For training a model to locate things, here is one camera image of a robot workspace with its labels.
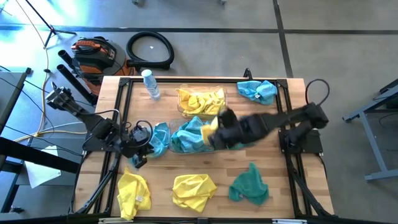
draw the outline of plastic bottle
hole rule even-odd
[[[141,72],[141,75],[142,77],[144,77],[144,84],[150,94],[150,97],[153,100],[159,100],[160,91],[159,87],[157,86],[156,79],[152,74],[152,71],[149,69],[145,69]]]

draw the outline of black hose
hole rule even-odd
[[[158,40],[160,40],[166,47],[167,50],[169,51],[169,58],[163,62],[148,62],[144,59],[141,59],[137,57],[133,52],[132,52],[132,45],[133,43],[140,39],[141,37],[154,37]],[[139,32],[136,35],[132,36],[129,39],[129,42],[127,43],[126,47],[127,54],[130,56],[131,60],[127,60],[127,66],[128,67],[136,67],[137,69],[140,69],[141,67],[146,67],[146,68],[161,68],[164,70],[170,69],[170,64],[174,61],[174,50],[170,42],[161,35],[160,33],[157,32],[150,32],[150,31],[143,31]]]

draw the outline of yellow towel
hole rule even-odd
[[[118,189],[121,218],[130,221],[138,210],[150,210],[150,192],[145,179],[130,173],[127,167],[118,182]]]
[[[222,89],[217,92],[189,93],[186,90],[176,89],[180,95],[180,106],[186,114],[214,114],[225,105],[225,96]]]
[[[201,137],[205,142],[205,145],[210,145],[208,137],[209,135],[213,134],[218,128],[218,119],[215,117],[210,124],[205,124],[200,127]]]
[[[216,189],[207,174],[181,175],[174,180],[173,202],[179,207],[202,212],[207,199],[212,198]]]

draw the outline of wooden tabletop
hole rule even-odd
[[[287,80],[292,107],[303,106],[305,104],[305,85],[303,79],[289,78]],[[119,77],[104,78],[96,112],[114,108],[118,83]],[[161,122],[170,123],[173,119],[183,119],[181,113],[177,111],[178,98],[177,92],[175,91],[181,84],[182,83],[158,83],[161,99],[160,101],[154,101],[150,98],[142,83],[135,83],[127,120],[134,124],[136,121],[144,119],[148,120],[152,125],[155,125]],[[187,84],[198,86],[224,85],[227,89],[228,106],[234,110],[237,115],[247,115],[254,112],[277,113],[275,102],[270,106],[252,102],[238,93],[236,84]],[[123,104],[125,96],[126,90],[124,90],[122,97],[120,112],[123,112],[124,109]],[[104,117],[111,118],[111,115],[112,114],[104,114]],[[100,179],[103,157],[103,152],[93,152],[83,163],[76,187],[75,210],[83,206],[97,187]],[[328,184],[321,160],[313,154],[303,154],[302,159],[308,188],[323,205],[325,210],[333,213]],[[251,204],[247,200],[233,202],[228,199],[228,187],[240,173],[248,170],[250,162],[255,163],[262,175],[264,183],[269,186],[270,197],[261,206]],[[128,167],[133,173],[143,176],[152,194],[151,210],[138,211],[137,216],[223,218],[294,217],[286,163],[284,156],[280,153],[276,130],[270,133],[268,137],[257,142],[255,146],[247,147],[240,151],[221,151],[190,155],[181,155],[167,151],[162,157],[149,159],[148,163],[139,170],[134,170],[128,159],[123,157],[118,170],[118,179],[122,176],[125,167]],[[202,213],[180,208],[172,202],[171,193],[174,178],[184,174],[208,174],[218,188],[215,196],[207,201],[206,207]],[[106,203],[108,187],[109,186],[107,186],[104,191],[101,211],[103,211]],[[115,191],[111,214],[112,216],[119,217],[120,209],[116,198],[118,194],[117,187]],[[300,208],[304,212],[302,193],[299,190],[298,196]]]

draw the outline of gray floor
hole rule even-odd
[[[34,22],[41,24],[25,2],[20,2]],[[142,7],[128,0],[31,2],[38,10],[45,11],[43,15],[54,25],[277,28],[272,0],[228,0],[225,7],[218,5],[216,0],[146,0]],[[398,29],[397,1],[279,0],[279,6],[285,29]],[[4,9],[12,16],[0,13],[0,25],[29,23],[14,1],[6,3]],[[46,32],[40,33],[46,38]],[[70,51],[70,45],[81,35],[102,35],[124,47],[133,33],[79,32],[77,37],[68,34],[53,37],[49,44],[51,70],[55,71],[55,67],[62,63],[57,52],[60,49]],[[176,58],[170,71],[156,71],[156,75],[240,77],[244,69],[250,67],[255,77],[286,77],[277,34],[163,35],[173,44]],[[35,72],[29,80],[40,85],[44,79],[42,69],[45,68],[46,59],[34,30],[2,31],[0,36],[2,52],[13,52],[0,55],[1,65],[11,68],[32,67]],[[286,40],[294,77],[304,78],[307,83],[315,78],[324,78],[331,86],[330,97],[323,105],[330,123],[321,130],[321,134],[335,213],[345,218],[397,222],[398,178],[365,182],[364,174],[379,170],[376,160],[362,124],[356,120],[346,124],[341,117],[370,101],[380,88],[397,78],[398,36],[289,34]],[[140,40],[134,45],[134,50],[147,59],[164,58],[167,54],[164,47],[153,39]],[[57,72],[50,81],[55,81],[58,86],[70,86]],[[40,103],[38,89],[28,84],[25,89]],[[322,84],[314,85],[309,93],[310,99],[319,101],[324,90]],[[32,114],[13,113],[8,125],[25,132],[36,131],[40,111],[25,96],[21,96],[17,108],[31,108]],[[47,113],[54,125],[76,121],[61,111],[48,108]],[[69,128],[84,130],[83,126]],[[8,138],[20,136],[10,130],[5,130],[3,135]],[[396,152],[384,154],[389,161],[398,160]],[[64,210],[63,206],[59,206],[59,214]]]

